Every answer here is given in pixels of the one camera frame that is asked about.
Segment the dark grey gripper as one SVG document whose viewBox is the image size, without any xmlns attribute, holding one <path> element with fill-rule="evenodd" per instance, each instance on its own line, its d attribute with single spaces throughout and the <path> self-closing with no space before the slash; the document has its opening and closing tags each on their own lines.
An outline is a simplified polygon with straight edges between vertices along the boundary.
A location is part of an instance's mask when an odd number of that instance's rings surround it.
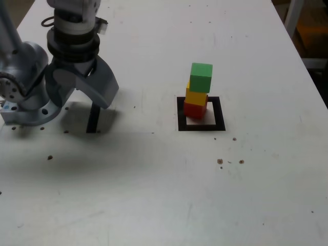
<svg viewBox="0 0 328 246">
<path fill-rule="evenodd" d="M 45 70 L 45 81 L 48 96 L 58 107 L 78 89 L 106 109 L 119 89 L 113 71 L 101 57 L 82 63 L 53 58 Z"/>
</svg>

